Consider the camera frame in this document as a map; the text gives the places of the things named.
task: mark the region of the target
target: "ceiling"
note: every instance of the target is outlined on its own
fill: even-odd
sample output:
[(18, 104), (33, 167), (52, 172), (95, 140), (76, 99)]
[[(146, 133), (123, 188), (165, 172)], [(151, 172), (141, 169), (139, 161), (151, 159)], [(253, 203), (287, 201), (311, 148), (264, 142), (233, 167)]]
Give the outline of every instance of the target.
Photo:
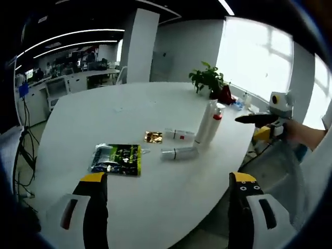
[[(3, 37), (6, 37), (2, 46), (2, 64), (15, 54), (20, 54), (36, 43), (57, 35), (88, 29), (124, 29), (128, 15), (137, 8), (160, 13), (160, 25), (193, 19), (223, 19), (227, 15), (218, 0), (191, 0), (190, 6), (172, 0), (70, 0), (59, 4), (56, 4), (58, 0), (31, 0), (20, 3), (20, 6), (16, 6), (17, 2), (12, 2), (9, 2), (8, 8), (15, 9), (15, 18), (11, 17), (8, 20), (6, 18), (8, 14), (0, 13), (1, 30), (5, 33)], [(236, 16), (273, 25), (292, 34), (294, 40), (307, 50), (322, 54), (303, 25), (303, 21), (294, 13), (287, 1), (226, 0), (226, 2)], [(47, 19), (38, 23), (39, 19), (45, 16)], [(45, 46), (54, 42), (60, 42), (61, 46), (65, 46), (93, 40), (120, 40), (122, 36), (123, 32), (89, 32), (61, 37), (31, 49), (19, 58), (18, 64), (25, 63), (33, 56), (47, 51)]]

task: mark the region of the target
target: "plant pot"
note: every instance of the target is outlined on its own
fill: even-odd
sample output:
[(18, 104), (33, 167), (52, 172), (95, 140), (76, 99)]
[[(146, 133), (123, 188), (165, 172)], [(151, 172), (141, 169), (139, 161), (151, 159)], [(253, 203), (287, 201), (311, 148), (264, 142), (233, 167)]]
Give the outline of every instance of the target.
[(218, 101), (220, 103), (223, 103), (223, 104), (226, 104), (226, 105), (230, 105), (230, 104), (235, 102), (235, 99), (232, 98), (232, 95), (230, 93), (229, 86), (224, 86), (218, 92), (212, 91), (211, 94), (210, 94), (210, 99), (211, 100), (218, 99)]
[(211, 90), (209, 89), (208, 86), (204, 86), (202, 90), (198, 90), (198, 94), (205, 98), (208, 98), (211, 94)]

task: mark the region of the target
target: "potted plant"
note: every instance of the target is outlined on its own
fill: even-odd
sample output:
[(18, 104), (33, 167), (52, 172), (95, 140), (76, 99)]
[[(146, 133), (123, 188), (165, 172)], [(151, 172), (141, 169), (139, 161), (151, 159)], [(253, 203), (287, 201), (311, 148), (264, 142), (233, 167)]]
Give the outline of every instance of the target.
[(205, 71), (193, 70), (189, 74), (192, 84), (196, 88), (196, 93), (210, 96), (219, 95), (224, 83), (224, 75), (222, 73), (217, 73), (217, 67), (211, 67), (207, 62), (202, 61), (202, 64), (206, 66)]

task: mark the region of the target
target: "gold packet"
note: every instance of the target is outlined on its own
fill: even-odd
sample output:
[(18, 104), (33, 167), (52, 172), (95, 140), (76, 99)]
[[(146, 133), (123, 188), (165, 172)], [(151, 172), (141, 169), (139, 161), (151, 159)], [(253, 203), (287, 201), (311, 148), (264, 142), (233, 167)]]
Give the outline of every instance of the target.
[(144, 141), (147, 143), (161, 144), (162, 132), (146, 131)]

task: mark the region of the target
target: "window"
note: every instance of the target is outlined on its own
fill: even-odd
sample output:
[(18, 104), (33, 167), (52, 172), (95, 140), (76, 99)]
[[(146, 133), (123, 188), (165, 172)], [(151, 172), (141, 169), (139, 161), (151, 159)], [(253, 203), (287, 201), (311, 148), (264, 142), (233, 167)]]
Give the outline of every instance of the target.
[(121, 61), (122, 42), (123, 42), (123, 39), (121, 41), (119, 41), (119, 44), (118, 44), (118, 51), (116, 53), (116, 61)]
[(30, 79), (33, 76), (33, 69), (30, 69), (29, 71), (25, 72), (26, 79)]
[(327, 65), (315, 56), (315, 82), (304, 125), (314, 129), (325, 130), (322, 117), (331, 101), (332, 76)]
[(288, 90), (292, 37), (272, 26), (229, 17), (224, 23), (216, 66), (224, 80), (269, 101)]

